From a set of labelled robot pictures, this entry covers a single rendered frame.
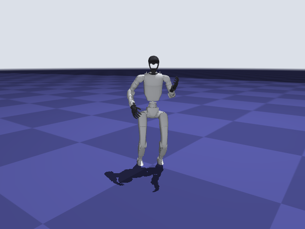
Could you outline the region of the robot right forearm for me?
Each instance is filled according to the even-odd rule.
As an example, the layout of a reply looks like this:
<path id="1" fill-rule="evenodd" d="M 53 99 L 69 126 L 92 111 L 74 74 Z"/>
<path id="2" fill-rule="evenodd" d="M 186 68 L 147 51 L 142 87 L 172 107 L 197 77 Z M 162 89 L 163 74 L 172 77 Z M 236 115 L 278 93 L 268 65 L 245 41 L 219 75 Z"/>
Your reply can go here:
<path id="1" fill-rule="evenodd" d="M 131 90 L 130 89 L 127 91 L 127 99 L 129 101 L 129 106 L 133 105 L 132 104 L 133 102 L 135 103 L 134 96 L 131 94 Z"/>

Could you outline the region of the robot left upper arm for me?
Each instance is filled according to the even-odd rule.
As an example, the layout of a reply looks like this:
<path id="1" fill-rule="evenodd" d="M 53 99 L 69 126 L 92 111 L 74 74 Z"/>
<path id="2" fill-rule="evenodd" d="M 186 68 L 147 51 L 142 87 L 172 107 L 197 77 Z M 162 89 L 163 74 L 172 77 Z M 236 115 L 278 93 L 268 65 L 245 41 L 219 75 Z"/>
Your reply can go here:
<path id="1" fill-rule="evenodd" d="M 167 90 L 168 90 L 168 92 L 169 92 L 169 89 L 170 89 L 170 87 L 172 86 L 170 77 L 167 76 L 167 75 L 163 75 L 163 81 L 166 82 L 165 85 L 166 85 L 166 88 L 167 88 Z M 168 93 L 168 96 L 169 96 L 169 93 Z M 172 98 L 172 97 L 169 96 L 169 98 Z"/>

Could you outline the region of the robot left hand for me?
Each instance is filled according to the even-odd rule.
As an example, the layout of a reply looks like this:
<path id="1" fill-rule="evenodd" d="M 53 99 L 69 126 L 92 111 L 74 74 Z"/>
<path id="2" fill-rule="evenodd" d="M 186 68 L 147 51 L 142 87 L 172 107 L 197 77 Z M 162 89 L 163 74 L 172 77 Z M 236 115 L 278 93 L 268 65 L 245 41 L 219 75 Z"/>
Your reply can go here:
<path id="1" fill-rule="evenodd" d="M 176 80 L 176 82 L 173 82 L 174 83 L 174 85 L 172 85 L 171 86 L 171 89 L 170 89 L 170 92 L 173 92 L 173 91 L 175 91 L 176 90 L 176 87 L 177 87 L 177 85 L 178 85 L 178 82 L 179 82 L 179 78 L 176 76 L 176 78 L 175 78 Z"/>

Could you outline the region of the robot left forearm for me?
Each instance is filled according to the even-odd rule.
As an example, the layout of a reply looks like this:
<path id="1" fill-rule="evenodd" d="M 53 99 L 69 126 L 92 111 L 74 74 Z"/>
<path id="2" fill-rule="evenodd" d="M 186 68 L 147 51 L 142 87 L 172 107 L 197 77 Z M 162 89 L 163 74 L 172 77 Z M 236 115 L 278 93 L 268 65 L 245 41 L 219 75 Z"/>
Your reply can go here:
<path id="1" fill-rule="evenodd" d="M 171 87 L 170 87 L 170 89 L 171 89 Z M 169 96 L 170 97 L 175 97 L 175 92 L 173 91 L 173 92 L 170 92 L 170 89 L 169 89 Z"/>

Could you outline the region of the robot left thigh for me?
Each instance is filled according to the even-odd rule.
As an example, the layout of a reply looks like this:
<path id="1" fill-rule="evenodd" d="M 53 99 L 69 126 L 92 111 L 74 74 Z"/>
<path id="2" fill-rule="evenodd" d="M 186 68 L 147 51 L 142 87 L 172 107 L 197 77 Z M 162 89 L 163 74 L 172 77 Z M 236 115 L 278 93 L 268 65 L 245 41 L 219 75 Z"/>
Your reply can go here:
<path id="1" fill-rule="evenodd" d="M 159 141 L 160 148 L 164 149 L 167 146 L 168 139 L 168 115 L 163 111 L 159 111 L 159 127 L 161 133 L 161 140 Z"/>

